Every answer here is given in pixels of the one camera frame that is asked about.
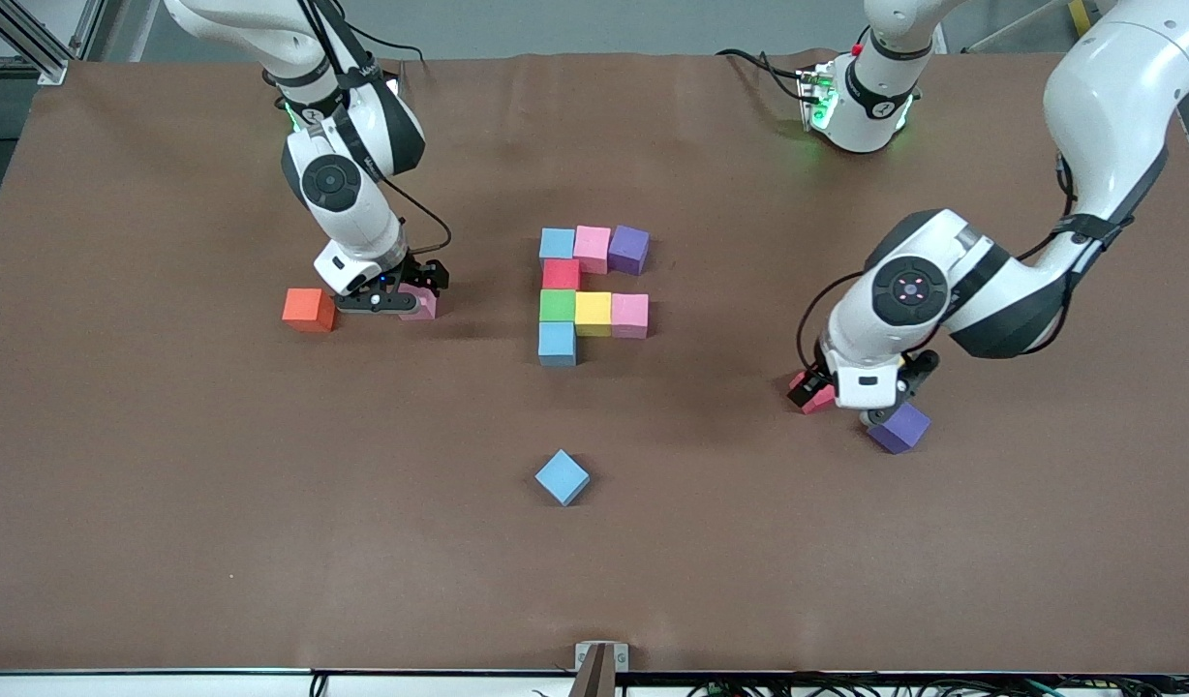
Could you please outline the purple foam block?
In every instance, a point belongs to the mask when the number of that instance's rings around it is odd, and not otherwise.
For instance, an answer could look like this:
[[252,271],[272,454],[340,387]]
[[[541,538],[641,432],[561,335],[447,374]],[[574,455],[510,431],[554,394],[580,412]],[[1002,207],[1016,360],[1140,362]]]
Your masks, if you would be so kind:
[[913,403],[902,403],[882,423],[868,426],[868,437],[887,453],[908,453],[930,431],[931,419]]
[[616,226],[608,247],[608,269],[611,272],[642,275],[652,236],[644,230]]

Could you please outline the yellow foam block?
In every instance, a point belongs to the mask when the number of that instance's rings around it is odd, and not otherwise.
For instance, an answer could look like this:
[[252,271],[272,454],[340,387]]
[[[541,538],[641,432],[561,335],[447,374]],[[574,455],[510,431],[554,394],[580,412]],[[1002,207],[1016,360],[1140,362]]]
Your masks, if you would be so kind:
[[612,335],[612,291],[575,291],[575,335]]

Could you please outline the orange foam block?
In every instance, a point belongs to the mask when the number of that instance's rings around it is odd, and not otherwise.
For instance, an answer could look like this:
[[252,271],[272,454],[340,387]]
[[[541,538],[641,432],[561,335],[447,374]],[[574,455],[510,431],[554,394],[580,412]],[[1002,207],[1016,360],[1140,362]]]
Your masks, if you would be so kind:
[[328,334],[335,327],[333,299],[321,289],[290,288],[282,306],[281,321],[303,334]]

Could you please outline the brown table cover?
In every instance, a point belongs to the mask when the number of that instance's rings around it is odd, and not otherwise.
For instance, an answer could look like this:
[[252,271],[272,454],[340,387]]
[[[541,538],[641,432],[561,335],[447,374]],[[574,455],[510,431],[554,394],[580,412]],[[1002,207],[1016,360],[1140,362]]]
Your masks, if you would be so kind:
[[[77,63],[0,193],[0,668],[1189,672],[1189,149],[1012,362],[945,337],[883,453],[784,400],[809,300],[913,211],[1062,211],[1048,54],[940,56],[839,153],[744,63],[408,65],[434,321],[281,321],[323,233],[249,63]],[[652,236],[647,339],[537,363],[542,227]],[[564,448],[592,477],[559,506]]]

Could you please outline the metal table edge bracket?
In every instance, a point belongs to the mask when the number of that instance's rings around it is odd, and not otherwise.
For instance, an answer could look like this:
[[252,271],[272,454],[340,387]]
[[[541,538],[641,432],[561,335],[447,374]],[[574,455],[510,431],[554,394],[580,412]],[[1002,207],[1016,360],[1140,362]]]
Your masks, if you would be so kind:
[[575,680],[568,697],[617,697],[617,677],[629,671],[629,643],[575,645]]

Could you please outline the aluminium frame post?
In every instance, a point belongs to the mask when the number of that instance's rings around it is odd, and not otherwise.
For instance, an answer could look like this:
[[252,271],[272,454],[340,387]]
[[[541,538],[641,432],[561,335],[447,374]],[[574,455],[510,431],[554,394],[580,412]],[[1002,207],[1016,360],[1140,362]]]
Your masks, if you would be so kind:
[[0,79],[62,84],[92,59],[124,0],[0,0]]

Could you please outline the white table edge rail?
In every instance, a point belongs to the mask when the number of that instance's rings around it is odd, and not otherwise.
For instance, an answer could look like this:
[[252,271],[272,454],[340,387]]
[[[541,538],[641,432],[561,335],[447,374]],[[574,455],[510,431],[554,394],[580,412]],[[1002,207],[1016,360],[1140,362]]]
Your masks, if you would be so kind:
[[572,678],[0,676],[0,697],[567,697]]

